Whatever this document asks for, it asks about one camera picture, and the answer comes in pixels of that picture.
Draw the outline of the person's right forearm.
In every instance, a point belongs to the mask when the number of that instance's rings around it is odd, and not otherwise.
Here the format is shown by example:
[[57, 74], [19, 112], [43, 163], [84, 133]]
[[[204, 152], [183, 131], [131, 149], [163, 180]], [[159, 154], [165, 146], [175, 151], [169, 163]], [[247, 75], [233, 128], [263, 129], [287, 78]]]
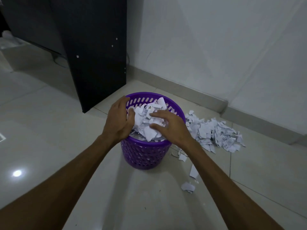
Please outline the person's right forearm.
[[194, 139], [179, 141], [212, 196], [228, 230], [284, 230], [245, 194]]

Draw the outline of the person's left forearm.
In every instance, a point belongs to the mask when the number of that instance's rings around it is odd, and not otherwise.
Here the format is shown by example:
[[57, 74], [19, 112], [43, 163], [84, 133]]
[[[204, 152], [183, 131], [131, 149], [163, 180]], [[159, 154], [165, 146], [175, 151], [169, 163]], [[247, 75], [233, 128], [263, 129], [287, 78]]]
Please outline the person's left forearm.
[[117, 135], [100, 135], [51, 177], [0, 209], [0, 230], [62, 230]]

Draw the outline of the white plastic bag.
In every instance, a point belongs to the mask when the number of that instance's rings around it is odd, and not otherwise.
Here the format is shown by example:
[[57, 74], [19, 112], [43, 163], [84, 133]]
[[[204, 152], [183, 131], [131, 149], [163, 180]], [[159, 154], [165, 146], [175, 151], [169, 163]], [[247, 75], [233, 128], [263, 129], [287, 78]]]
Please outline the white plastic bag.
[[18, 38], [14, 37], [9, 30], [4, 30], [0, 37], [0, 49], [7, 49], [11, 47], [21, 46], [24, 43]]

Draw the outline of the purple plastic waste basket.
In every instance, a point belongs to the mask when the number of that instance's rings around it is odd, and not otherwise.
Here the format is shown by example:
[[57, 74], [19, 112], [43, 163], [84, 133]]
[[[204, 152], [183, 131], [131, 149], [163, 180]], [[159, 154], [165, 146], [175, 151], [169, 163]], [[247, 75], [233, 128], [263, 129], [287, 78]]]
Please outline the purple plastic waste basket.
[[[130, 100], [126, 104], [128, 108], [145, 108], [146, 104], [157, 103], [158, 99], [163, 98], [169, 112], [179, 116], [185, 123], [185, 115], [175, 101], [170, 98], [153, 92], [136, 92], [127, 95]], [[148, 142], [129, 136], [121, 141], [121, 148], [126, 162], [132, 167], [140, 170], [149, 170], [156, 167], [166, 155], [171, 147], [171, 142], [166, 139], [157, 139]]]

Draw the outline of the person's left hand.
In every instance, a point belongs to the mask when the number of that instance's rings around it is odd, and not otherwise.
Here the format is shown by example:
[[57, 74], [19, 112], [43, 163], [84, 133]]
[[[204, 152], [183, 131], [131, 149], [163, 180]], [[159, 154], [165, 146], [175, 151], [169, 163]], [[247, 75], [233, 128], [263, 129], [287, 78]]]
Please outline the person's left hand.
[[129, 100], [129, 97], [122, 96], [111, 106], [108, 112], [102, 136], [112, 145], [126, 139], [134, 127], [134, 124], [127, 123], [128, 110], [126, 104]]

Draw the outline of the bundle of torn white paper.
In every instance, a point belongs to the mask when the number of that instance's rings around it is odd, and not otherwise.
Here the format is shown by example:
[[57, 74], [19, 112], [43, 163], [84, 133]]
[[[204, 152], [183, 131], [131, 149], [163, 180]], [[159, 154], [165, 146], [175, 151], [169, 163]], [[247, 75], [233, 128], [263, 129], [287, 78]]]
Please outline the bundle of torn white paper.
[[127, 104], [130, 104], [128, 109], [133, 109], [135, 112], [135, 122], [129, 135], [130, 137], [150, 143], [158, 143], [165, 140], [165, 137], [159, 131], [150, 127], [153, 123], [161, 127], [165, 127], [167, 124], [162, 118], [150, 115], [158, 110], [167, 110], [167, 104], [163, 97], [159, 99], [138, 98], [131, 100]]

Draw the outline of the person's right hand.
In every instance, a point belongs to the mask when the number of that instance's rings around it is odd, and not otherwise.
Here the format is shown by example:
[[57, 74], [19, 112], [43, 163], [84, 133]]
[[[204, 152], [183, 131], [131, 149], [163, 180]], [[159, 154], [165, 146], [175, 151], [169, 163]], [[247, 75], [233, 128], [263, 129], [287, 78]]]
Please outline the person's right hand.
[[185, 150], [195, 140], [192, 138], [184, 121], [174, 113], [167, 110], [159, 110], [150, 114], [151, 117], [164, 119], [167, 122], [168, 134], [164, 136], [172, 144]]

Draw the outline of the pile of paper scraps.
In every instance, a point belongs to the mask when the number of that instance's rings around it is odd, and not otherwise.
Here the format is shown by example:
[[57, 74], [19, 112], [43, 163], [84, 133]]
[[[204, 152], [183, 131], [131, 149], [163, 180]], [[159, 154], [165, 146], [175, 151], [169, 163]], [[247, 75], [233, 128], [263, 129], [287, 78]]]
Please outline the pile of paper scraps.
[[246, 147], [239, 131], [216, 118], [199, 119], [194, 111], [185, 114], [186, 126], [192, 136], [205, 150], [215, 153], [215, 147], [234, 153]]

